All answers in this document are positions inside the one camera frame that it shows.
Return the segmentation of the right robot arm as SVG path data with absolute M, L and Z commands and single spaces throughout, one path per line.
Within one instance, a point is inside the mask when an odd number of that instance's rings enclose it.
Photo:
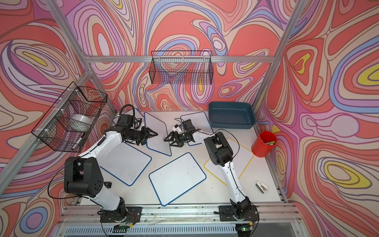
M 207 133 L 200 128 L 195 128 L 190 119 L 180 122 L 173 127 L 163 140 L 171 147 L 183 147 L 189 142 L 200 142 L 206 147 L 211 162 L 221 171 L 230 193 L 232 213 L 219 211 L 222 217 L 233 217 L 237 221 L 250 221 L 259 223 L 260 216 L 257 207 L 250 201 L 243 191 L 235 172 L 234 159 L 238 152 L 234 152 L 223 134 L 224 129 L 218 129 L 213 133 Z

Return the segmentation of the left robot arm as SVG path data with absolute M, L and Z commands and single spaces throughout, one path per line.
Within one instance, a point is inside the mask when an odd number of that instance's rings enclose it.
M 102 223 L 126 222 L 132 217 L 132 224 L 138 217 L 130 213 L 122 197 L 114 195 L 105 185 L 98 163 L 122 142 L 146 145 L 148 139 L 156 137 L 157 132 L 145 127 L 135 114 L 119 113 L 116 124 L 105 131 L 101 139 L 77 157 L 65 161 L 64 191 L 73 197 L 82 197 L 100 206 L 98 215 Z

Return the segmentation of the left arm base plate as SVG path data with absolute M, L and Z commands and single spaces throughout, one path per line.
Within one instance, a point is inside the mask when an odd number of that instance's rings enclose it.
M 97 214 L 100 216 L 101 223 L 130 223 L 136 224 L 141 220 L 142 214 L 141 206 L 127 206 L 123 210 L 100 210 Z

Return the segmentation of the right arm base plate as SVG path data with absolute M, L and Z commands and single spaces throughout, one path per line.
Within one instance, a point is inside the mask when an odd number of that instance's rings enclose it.
M 255 223 L 260 219 L 255 205 L 249 206 L 242 211 L 231 205 L 220 205 L 218 208 L 219 210 L 214 213 L 219 215 L 222 222 L 249 221 Z

